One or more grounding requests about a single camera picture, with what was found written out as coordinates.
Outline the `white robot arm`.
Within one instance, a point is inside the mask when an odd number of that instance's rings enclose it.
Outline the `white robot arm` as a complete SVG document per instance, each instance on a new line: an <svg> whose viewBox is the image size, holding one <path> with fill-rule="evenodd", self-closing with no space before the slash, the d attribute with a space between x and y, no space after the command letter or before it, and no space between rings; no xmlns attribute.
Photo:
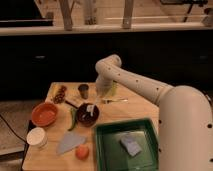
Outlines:
<svg viewBox="0 0 213 171"><path fill-rule="evenodd" d="M103 96L117 82L159 108L159 171L213 171L213 110L206 96L192 86L172 86L121 65L116 54L96 63L96 91Z"/></svg>

